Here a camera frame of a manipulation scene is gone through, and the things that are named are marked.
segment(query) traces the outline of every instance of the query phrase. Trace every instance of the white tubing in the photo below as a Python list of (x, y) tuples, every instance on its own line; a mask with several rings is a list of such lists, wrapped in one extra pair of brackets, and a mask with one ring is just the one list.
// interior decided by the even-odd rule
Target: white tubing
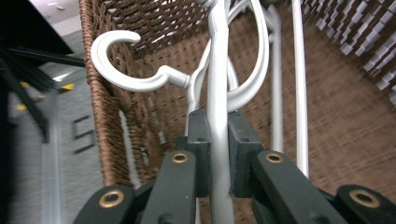
[(236, 90), (228, 92), (228, 111), (234, 111), (247, 104), (259, 91), (265, 80), (269, 61), (269, 38), (262, 6), (258, 0), (251, 0), (250, 4), (256, 17), (259, 33), (259, 54), (256, 65), (250, 77)]
[(271, 149), (283, 153), (283, 112), (282, 112), (282, 69), (281, 69), (281, 22), (274, 6), (269, 6), (268, 12), (271, 14), (274, 44), (272, 47), (273, 56), (273, 77), (272, 77), (272, 103), (271, 103)]
[(210, 214), (212, 223), (233, 224), (233, 199), (228, 152), (227, 63), (228, 23), (224, 0), (210, 6), (208, 23), (212, 37), (207, 86), (207, 119), (212, 139)]
[(292, 10), (296, 64), (297, 166), (306, 177), (309, 177), (304, 36), (300, 0), (292, 0)]

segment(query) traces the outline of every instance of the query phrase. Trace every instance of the metal rivet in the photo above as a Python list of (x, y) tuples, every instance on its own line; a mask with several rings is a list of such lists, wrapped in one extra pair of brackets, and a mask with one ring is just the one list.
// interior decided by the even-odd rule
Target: metal rivet
[(283, 158), (275, 153), (269, 153), (265, 155), (265, 159), (273, 163), (280, 163), (283, 161)]
[(174, 155), (172, 157), (172, 161), (174, 161), (176, 163), (183, 163), (183, 162), (187, 161), (188, 159), (189, 159), (189, 157), (184, 153), (177, 153), (176, 155)]
[(364, 189), (353, 189), (349, 192), (349, 197), (365, 207), (377, 208), (381, 204), (372, 193)]
[(99, 204), (104, 208), (110, 208), (119, 205), (122, 203), (125, 195), (119, 189), (113, 189), (102, 195), (99, 199)]

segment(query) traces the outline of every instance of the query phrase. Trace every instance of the woven basket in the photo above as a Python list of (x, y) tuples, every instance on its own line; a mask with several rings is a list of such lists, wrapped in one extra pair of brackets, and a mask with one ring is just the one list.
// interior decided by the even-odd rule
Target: woven basket
[[(92, 41), (110, 30), (131, 30), (139, 44), (114, 45), (108, 56), (121, 72), (150, 77), (167, 64), (191, 74), (209, 38), (206, 11), (193, 0), (98, 1), (79, 0), (85, 63), (105, 185), (133, 187), (126, 157), (121, 111), (133, 146), (134, 165), (143, 183), (158, 173), (164, 152), (173, 150), (183, 135), (185, 90), (166, 85), (158, 91), (121, 90), (103, 79), (92, 65)], [(292, 18), (278, 8), (282, 20), (282, 72), (286, 154), (295, 158), (295, 87)], [(305, 25), (310, 173), (313, 183), (330, 193), (345, 184), (361, 184), (396, 201), (396, 116), (389, 100), (360, 70), (339, 54), (309, 24)], [(253, 15), (239, 16), (230, 26), (229, 55), (240, 83), (257, 58), (258, 36)], [(253, 100), (241, 108), (270, 146), (270, 76)], [(144, 163), (148, 155), (149, 163)], [(235, 199), (236, 223), (254, 223), (249, 200)], [(202, 220), (209, 220), (207, 199), (201, 201)]]

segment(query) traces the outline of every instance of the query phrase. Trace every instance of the white metal rod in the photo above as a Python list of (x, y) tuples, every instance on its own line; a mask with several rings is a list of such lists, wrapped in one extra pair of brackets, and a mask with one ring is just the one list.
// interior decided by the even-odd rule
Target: white metal rod
[(281, 22), (274, 6), (268, 11), (272, 18), (274, 30), (273, 77), (272, 77), (272, 124), (271, 124), (271, 149), (283, 153), (283, 113), (282, 113), (282, 71), (281, 71)]
[(309, 177), (304, 36), (300, 4), (300, 0), (292, 1), (296, 66), (297, 166), (300, 168), (303, 174), (306, 175), (306, 177)]
[(208, 16), (212, 37), (207, 86), (207, 119), (212, 137), (212, 186), (210, 210), (212, 223), (233, 224), (227, 129), (228, 11), (224, 0), (215, 0)]

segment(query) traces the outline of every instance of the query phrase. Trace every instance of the white plastic hook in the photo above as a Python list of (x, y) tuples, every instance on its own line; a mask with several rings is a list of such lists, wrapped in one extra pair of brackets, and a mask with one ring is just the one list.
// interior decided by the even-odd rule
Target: white plastic hook
[(128, 77), (118, 71), (108, 60), (108, 48), (118, 42), (138, 43), (140, 35), (131, 31), (110, 31), (98, 36), (93, 41), (91, 58), (96, 70), (109, 82), (128, 91), (156, 91), (167, 81), (182, 87), (189, 86), (190, 77), (174, 68), (163, 65), (153, 77), (135, 78)]

